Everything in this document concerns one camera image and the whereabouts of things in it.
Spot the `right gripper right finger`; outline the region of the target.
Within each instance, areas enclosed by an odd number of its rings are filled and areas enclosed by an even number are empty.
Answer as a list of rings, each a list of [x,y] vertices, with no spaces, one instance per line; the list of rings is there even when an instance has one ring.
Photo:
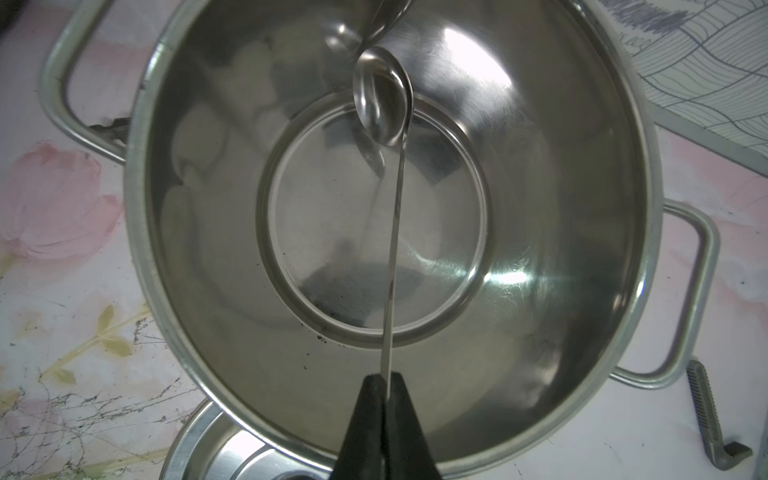
[[[403,376],[393,372],[385,405],[385,478],[441,480]]]

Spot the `stainless steel pot lid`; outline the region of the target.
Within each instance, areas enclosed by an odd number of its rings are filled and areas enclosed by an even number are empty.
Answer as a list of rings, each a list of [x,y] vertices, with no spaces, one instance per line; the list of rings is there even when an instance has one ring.
[[[272,448],[203,401],[177,435],[162,480],[326,479],[329,473]]]

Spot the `grey hex key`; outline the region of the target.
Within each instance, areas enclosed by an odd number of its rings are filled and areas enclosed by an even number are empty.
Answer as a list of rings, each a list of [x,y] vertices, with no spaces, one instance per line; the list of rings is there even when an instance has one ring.
[[[691,359],[686,368],[694,411],[705,456],[720,471],[731,470],[753,455],[753,450],[737,441],[724,443],[716,405],[705,366]]]

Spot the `stainless steel ladle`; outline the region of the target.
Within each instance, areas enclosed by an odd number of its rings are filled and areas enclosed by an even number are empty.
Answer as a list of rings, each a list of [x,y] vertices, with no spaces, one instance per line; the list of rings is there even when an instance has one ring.
[[[373,46],[363,51],[356,62],[353,98],[359,121],[371,139],[382,146],[398,149],[380,367],[386,391],[390,392],[404,170],[414,93],[409,75],[400,62],[385,48]]]

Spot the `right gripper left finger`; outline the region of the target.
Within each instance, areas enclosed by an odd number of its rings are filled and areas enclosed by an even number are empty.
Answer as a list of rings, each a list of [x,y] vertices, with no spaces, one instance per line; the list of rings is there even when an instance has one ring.
[[[383,435],[386,383],[379,374],[364,378],[330,480],[385,477]]]

